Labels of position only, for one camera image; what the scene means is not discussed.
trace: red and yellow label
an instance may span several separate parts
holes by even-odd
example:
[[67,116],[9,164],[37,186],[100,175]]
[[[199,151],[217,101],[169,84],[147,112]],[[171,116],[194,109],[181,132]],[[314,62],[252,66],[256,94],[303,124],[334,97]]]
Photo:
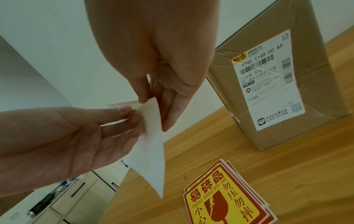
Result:
[[241,61],[245,60],[246,58],[247,58],[246,53],[240,54],[239,56],[234,57],[232,59],[232,63],[234,63],[234,64],[240,63]]
[[268,215],[221,164],[186,192],[184,200],[192,224],[252,224]]

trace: countertop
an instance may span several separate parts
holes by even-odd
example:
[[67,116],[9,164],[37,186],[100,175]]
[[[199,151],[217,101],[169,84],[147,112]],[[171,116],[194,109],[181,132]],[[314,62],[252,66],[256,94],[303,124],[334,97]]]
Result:
[[[354,27],[326,44],[354,111]],[[282,224],[354,222],[354,117],[258,151],[225,108],[164,144],[163,200],[130,169],[100,224],[189,223],[183,189],[218,159],[230,160]]]

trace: person's left hand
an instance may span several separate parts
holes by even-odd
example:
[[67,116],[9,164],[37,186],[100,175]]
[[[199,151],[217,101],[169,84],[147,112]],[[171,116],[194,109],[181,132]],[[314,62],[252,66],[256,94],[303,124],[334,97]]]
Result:
[[[101,126],[122,119],[127,120]],[[142,118],[130,106],[0,113],[0,197],[111,164],[128,154],[143,132]]]

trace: fingernail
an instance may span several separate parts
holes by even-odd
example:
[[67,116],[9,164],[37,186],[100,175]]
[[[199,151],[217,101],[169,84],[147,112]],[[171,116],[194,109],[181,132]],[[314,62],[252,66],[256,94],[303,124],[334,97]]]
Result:
[[132,110],[132,107],[130,105],[125,105],[125,106],[122,106],[119,108],[119,111],[120,112],[128,112],[128,111],[131,111]]

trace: black handle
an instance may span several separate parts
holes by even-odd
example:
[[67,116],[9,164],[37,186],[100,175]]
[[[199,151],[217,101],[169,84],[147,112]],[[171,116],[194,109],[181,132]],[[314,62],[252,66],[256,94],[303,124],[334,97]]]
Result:
[[118,188],[118,185],[116,185],[114,182],[112,182],[112,185],[115,186],[116,188]]
[[77,189],[76,191],[75,191],[75,193],[73,193],[73,195],[71,195],[71,197],[74,197],[75,196],[75,194],[82,188],[82,186],[84,186],[85,185],[85,182],[83,182],[82,183],[82,185],[79,187],[79,189]]

